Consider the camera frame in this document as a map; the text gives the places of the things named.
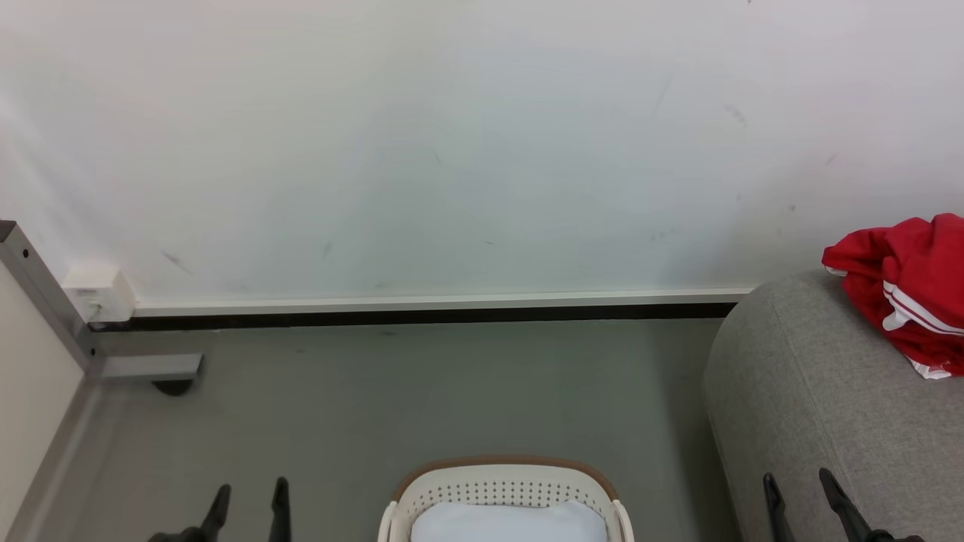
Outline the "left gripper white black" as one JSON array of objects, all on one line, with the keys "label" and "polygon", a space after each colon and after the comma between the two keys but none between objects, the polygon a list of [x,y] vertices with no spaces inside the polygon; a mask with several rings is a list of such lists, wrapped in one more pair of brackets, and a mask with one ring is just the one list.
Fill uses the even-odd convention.
[{"label": "left gripper white black", "polygon": [[[221,485],[199,528],[184,528],[176,533],[155,533],[147,542],[217,542],[226,525],[231,487]],[[271,501],[272,524],[269,542],[291,542],[291,507],[288,481],[279,477]]]}]

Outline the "white wall socket box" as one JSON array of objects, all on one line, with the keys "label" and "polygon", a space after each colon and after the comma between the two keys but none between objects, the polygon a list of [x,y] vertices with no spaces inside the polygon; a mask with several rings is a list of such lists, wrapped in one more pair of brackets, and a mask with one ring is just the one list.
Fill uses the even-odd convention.
[{"label": "white wall socket box", "polygon": [[78,264],[59,285],[83,322],[125,322],[134,315],[135,293],[116,266],[96,262]]}]

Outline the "white perforated laundry basket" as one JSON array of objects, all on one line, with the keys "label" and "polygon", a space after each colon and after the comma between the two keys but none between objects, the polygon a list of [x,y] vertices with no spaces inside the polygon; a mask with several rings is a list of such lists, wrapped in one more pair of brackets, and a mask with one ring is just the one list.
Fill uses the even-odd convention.
[{"label": "white perforated laundry basket", "polygon": [[629,513],[605,474],[575,460],[524,454],[449,458],[410,471],[383,511],[377,542],[412,542],[416,519],[441,502],[535,509],[567,501],[599,515],[606,542],[636,542]]}]

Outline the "white cloth in basket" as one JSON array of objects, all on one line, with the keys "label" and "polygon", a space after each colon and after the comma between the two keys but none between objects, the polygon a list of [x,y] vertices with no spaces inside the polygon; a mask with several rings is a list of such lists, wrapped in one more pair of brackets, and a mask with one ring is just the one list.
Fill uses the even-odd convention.
[{"label": "white cloth in basket", "polygon": [[609,542],[602,516],[578,501],[552,507],[443,502],[413,523],[410,542]]}]

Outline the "beige partition panel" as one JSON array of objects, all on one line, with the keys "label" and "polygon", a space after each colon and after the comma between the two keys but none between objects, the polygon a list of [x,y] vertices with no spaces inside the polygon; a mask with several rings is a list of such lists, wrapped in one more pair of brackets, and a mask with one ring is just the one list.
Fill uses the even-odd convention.
[{"label": "beige partition panel", "polygon": [[0,538],[14,524],[82,377],[0,263]]}]

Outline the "grey partition foot bar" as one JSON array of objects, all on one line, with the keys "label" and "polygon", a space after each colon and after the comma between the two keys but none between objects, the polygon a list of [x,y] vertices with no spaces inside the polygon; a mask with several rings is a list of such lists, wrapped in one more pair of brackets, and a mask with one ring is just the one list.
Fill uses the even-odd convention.
[{"label": "grey partition foot bar", "polygon": [[111,356],[99,373],[106,381],[144,381],[166,397],[183,397],[202,374],[202,353]]}]

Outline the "red garment with white stripes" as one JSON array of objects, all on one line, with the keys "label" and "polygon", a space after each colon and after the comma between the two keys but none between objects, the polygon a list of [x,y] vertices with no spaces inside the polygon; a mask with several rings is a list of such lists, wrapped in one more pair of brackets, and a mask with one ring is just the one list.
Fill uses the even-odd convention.
[{"label": "red garment with white stripes", "polygon": [[964,218],[910,218],[848,233],[822,265],[925,379],[964,377]]}]

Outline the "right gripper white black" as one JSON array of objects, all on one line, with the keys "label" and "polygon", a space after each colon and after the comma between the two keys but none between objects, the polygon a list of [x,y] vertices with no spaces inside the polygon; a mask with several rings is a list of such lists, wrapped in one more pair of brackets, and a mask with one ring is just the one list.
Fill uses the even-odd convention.
[{"label": "right gripper white black", "polygon": [[[840,520],[848,542],[926,542],[915,534],[895,537],[889,531],[872,531],[856,505],[840,487],[836,477],[826,467],[819,469],[819,481],[830,508]],[[786,520],[786,502],[772,473],[764,474],[762,487],[773,542],[793,542],[791,526]]]}]

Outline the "grey fabric sofa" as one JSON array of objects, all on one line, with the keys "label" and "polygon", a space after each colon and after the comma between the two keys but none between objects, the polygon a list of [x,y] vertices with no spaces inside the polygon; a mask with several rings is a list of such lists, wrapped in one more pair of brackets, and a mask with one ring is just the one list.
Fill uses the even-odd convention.
[{"label": "grey fabric sofa", "polygon": [[773,474],[798,542],[847,542],[819,470],[872,528],[964,542],[964,377],[920,377],[823,269],[747,294],[703,394],[744,542],[772,542]]}]

